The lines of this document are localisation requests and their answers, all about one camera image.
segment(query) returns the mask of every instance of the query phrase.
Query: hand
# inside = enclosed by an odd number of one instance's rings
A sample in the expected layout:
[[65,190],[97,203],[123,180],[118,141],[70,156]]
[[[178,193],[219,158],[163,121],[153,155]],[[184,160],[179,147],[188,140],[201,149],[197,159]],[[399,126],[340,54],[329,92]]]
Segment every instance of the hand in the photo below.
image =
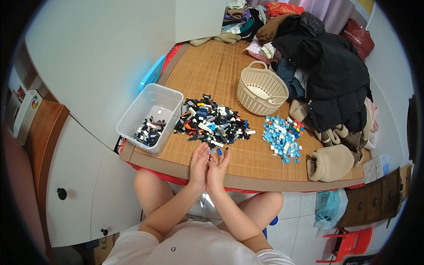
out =
[[196,150],[194,150],[190,164],[189,184],[201,191],[204,191],[206,188],[206,172],[208,170],[207,163],[209,160],[208,150],[208,144],[205,142],[201,143]]
[[227,150],[225,155],[219,156],[212,154],[211,161],[208,162],[209,170],[207,172],[206,191],[209,194],[224,191],[224,177],[228,163],[231,160],[231,149]]

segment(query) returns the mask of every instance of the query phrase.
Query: clear plastic storage box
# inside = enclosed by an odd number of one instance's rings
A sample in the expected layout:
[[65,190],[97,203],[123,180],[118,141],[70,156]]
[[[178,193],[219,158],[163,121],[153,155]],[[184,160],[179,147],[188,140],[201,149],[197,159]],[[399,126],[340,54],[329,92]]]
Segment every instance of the clear plastic storage box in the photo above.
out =
[[[183,100],[184,95],[179,91],[158,84],[148,84],[118,122],[116,130],[133,145],[159,156],[180,118]],[[151,116],[155,121],[165,120],[166,126],[157,143],[148,147],[133,136],[139,127],[143,127],[145,119],[149,120]]]

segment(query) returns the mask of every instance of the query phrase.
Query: cyan plastic lid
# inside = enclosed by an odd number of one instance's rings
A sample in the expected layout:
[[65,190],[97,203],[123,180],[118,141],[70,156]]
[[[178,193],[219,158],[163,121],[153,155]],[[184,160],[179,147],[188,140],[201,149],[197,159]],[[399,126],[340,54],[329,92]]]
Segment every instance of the cyan plastic lid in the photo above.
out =
[[156,83],[158,81],[160,73],[162,71],[163,64],[165,63],[166,56],[162,55],[159,60],[150,68],[147,74],[141,80],[140,85],[138,86],[138,93],[143,90],[145,86],[151,83]]

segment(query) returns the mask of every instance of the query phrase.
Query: drawer knob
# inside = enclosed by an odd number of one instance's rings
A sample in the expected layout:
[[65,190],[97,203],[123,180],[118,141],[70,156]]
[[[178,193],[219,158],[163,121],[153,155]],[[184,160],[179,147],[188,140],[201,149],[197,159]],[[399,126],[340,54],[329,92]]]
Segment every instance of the drawer knob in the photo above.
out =
[[59,196],[59,199],[63,201],[64,199],[66,199],[66,196],[67,196],[66,190],[62,188],[58,188],[57,195]]

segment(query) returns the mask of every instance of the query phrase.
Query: white t-shirt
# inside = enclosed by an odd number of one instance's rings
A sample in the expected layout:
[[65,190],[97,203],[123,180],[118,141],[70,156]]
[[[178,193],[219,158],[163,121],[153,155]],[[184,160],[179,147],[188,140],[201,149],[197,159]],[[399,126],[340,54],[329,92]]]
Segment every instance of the white t-shirt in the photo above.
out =
[[249,264],[294,265],[287,254],[265,249],[254,253],[210,222],[180,223],[159,241],[142,231],[125,232],[103,265],[109,264]]

